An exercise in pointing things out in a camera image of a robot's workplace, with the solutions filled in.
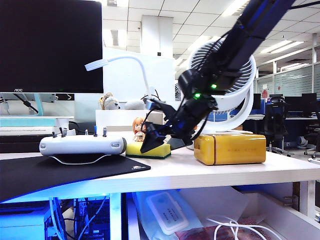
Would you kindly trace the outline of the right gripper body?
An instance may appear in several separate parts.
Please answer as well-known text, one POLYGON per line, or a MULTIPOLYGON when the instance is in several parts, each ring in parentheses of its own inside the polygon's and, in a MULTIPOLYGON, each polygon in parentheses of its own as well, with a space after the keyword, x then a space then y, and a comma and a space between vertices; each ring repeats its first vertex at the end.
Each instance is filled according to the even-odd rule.
POLYGON ((200 133, 204 125, 197 134, 192 137, 194 127, 204 118, 208 118, 208 114, 217 110, 217 101, 212 96, 201 96, 200 98, 188 99, 176 112, 172 119, 172 147, 182 148, 193 143, 200 133))

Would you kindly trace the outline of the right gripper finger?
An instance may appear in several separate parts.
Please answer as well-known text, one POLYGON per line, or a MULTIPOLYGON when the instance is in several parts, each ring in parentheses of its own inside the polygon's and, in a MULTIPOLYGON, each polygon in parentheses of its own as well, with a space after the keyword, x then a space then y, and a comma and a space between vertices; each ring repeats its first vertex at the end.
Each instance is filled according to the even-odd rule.
POLYGON ((152 122, 146 122, 143 125, 145 133, 144 141, 140 148, 141 153, 146 153, 156 147, 164 144, 164 139, 167 135, 172 134, 172 127, 169 125, 155 124, 152 122))
POLYGON ((157 99, 146 99, 146 108, 149 111, 162 112, 166 118, 174 118, 177 114, 171 105, 157 99))

